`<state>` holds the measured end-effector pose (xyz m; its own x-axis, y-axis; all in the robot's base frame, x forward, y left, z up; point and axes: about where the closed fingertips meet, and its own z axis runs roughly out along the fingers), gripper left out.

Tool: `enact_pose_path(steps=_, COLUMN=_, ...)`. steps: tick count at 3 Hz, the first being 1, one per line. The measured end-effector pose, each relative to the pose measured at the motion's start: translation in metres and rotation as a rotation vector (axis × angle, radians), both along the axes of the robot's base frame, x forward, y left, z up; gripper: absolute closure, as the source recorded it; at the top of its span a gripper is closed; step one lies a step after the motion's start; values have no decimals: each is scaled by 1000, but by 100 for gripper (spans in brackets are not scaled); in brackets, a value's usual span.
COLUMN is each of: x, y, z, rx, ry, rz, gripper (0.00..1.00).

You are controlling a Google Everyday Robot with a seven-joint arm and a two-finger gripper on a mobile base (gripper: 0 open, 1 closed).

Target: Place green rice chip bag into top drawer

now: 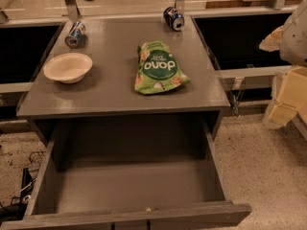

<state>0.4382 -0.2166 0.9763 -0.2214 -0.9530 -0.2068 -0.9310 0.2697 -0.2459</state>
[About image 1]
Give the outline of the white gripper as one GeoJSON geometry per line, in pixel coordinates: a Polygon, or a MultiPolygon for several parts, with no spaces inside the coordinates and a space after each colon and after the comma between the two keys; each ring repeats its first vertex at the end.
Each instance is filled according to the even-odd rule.
{"type": "Polygon", "coordinates": [[[288,124],[307,103],[307,0],[303,0],[285,24],[273,30],[259,44],[266,52],[278,51],[293,66],[286,73],[277,73],[272,81],[272,99],[263,124],[281,128],[288,124]]]}

